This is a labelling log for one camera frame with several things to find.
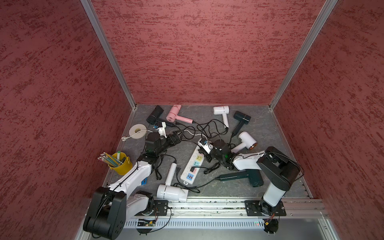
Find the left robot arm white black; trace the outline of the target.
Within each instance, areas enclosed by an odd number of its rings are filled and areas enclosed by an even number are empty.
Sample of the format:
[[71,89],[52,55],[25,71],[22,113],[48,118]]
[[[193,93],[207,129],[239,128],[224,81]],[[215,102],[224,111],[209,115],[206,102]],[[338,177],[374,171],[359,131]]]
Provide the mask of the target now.
[[158,132],[148,134],[145,150],[133,168],[115,183],[94,192],[83,230],[93,236],[115,240],[127,220],[140,212],[150,213],[154,208],[153,195],[145,191],[133,192],[160,165],[167,149],[182,141],[183,135],[180,130],[167,137]]

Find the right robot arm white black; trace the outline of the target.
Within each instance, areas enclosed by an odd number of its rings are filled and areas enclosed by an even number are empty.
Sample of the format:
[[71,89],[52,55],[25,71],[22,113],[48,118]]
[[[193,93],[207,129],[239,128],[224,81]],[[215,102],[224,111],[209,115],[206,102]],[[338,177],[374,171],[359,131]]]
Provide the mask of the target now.
[[270,184],[256,207],[257,213],[262,216],[277,214],[282,207],[281,199],[301,178],[302,167],[275,147],[258,153],[241,154],[236,149],[230,149],[224,141],[217,140],[210,155],[221,165],[235,170],[218,176],[217,181],[248,179],[252,187],[260,187],[264,184],[262,174],[269,179]]

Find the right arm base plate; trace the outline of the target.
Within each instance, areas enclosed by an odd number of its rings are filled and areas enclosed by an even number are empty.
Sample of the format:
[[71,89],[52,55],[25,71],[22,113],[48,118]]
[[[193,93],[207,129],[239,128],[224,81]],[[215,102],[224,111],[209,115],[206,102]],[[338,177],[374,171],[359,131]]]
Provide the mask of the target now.
[[285,217],[287,215],[282,201],[279,201],[274,207],[264,200],[247,200],[244,203],[248,217],[271,217],[272,215],[275,215],[275,217]]

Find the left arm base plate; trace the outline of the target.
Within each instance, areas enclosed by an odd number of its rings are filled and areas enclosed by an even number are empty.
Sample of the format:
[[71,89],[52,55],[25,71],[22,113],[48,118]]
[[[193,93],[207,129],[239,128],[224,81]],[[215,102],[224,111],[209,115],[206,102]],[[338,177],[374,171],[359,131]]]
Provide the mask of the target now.
[[168,213],[168,203],[167,200],[153,200],[149,201],[147,208],[144,211],[137,213],[136,217],[162,217],[166,216]]

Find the white power strip coloured sockets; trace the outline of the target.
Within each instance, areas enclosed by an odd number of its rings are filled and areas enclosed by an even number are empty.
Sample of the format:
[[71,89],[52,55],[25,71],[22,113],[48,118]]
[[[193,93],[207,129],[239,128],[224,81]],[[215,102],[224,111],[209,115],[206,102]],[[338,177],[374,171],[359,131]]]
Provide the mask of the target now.
[[206,153],[202,148],[200,148],[197,142],[197,146],[180,177],[183,185],[191,186],[194,183],[199,172],[198,167],[202,165],[204,160],[208,161],[209,156],[210,154]]

